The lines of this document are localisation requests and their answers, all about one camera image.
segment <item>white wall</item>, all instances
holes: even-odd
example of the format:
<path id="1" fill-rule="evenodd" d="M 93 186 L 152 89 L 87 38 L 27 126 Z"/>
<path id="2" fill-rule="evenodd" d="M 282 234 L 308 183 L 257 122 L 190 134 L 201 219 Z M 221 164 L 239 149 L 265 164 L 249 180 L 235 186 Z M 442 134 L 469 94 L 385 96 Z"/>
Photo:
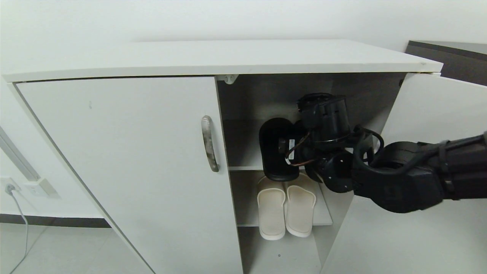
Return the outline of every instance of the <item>white wall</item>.
<path id="1" fill-rule="evenodd" d="M 486 1 L 1 1 L 1 69 L 127 41 L 347 38 L 403 51 L 410 39 L 487 43 Z M 62 201 L 27 214 L 101 216 L 1 83 L 1 126 Z M 2 176 L 15 175 L 4 164 Z M 4 194 L 0 212 L 15 213 Z"/>

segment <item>slipper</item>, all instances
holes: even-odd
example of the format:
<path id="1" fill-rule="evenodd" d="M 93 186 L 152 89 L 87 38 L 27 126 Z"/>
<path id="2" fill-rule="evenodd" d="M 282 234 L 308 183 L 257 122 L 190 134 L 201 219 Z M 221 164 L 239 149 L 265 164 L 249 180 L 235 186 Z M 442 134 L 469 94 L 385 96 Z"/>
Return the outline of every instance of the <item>slipper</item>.
<path id="1" fill-rule="evenodd" d="M 298 177 L 300 169 L 289 165 L 285 160 L 285 147 L 280 147 L 279 140 L 290 136 L 293 123 L 284 118 L 266 121 L 259 130 L 262 167 L 267 178 L 273 181 L 291 181 Z"/>
<path id="2" fill-rule="evenodd" d="M 294 236 L 306 238 L 311 234 L 316 204 L 314 184 L 316 183 L 313 180 L 302 173 L 286 184 L 286 229 Z"/>
<path id="3" fill-rule="evenodd" d="M 284 202 L 286 193 L 281 182 L 267 177 L 257 184 L 257 205 L 259 207 L 259 232 L 266 240 L 279 240 L 286 233 L 284 224 Z"/>

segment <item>wall outlet plate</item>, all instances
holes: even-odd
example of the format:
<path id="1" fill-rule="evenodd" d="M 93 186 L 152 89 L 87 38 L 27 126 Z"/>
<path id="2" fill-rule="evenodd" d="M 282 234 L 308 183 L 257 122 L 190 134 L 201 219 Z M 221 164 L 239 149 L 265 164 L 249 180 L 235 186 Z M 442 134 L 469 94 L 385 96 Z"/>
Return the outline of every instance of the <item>wall outlet plate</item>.
<path id="1" fill-rule="evenodd" d="M 57 194 L 46 178 L 41 178 L 37 182 L 26 182 L 23 185 L 34 196 L 49 198 Z"/>
<path id="2" fill-rule="evenodd" d="M 8 185 L 8 184 L 11 184 L 15 187 L 15 189 L 17 191 L 21 191 L 22 189 L 20 188 L 19 185 L 17 185 L 17 183 L 15 183 L 15 181 L 11 178 L 11 177 L 0 177 L 0 186 L 1 186 L 1 191 L 5 191 L 5 187 Z"/>

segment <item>baseboard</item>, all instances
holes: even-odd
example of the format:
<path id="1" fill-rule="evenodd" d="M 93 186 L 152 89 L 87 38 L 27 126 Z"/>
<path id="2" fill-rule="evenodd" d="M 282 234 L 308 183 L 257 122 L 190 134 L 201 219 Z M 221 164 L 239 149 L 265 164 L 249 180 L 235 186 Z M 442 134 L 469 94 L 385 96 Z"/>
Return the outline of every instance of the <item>baseboard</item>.
<path id="1" fill-rule="evenodd" d="M 43 216 L 26 216 L 29 225 L 62 226 L 62 227 L 89 227 L 110 228 L 103 218 L 59 218 Z M 20 215 L 0 214 L 0 223 L 24 224 Z"/>

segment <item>cabinet top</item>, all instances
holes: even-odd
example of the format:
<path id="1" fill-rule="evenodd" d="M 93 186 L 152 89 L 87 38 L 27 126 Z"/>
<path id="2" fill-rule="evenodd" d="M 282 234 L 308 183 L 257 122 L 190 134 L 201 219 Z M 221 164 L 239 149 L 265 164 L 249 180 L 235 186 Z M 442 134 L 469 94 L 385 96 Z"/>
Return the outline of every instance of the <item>cabinet top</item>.
<path id="1" fill-rule="evenodd" d="M 134 42 L 2 71 L 7 82 L 222 74 L 440 72 L 443 64 L 342 39 Z"/>

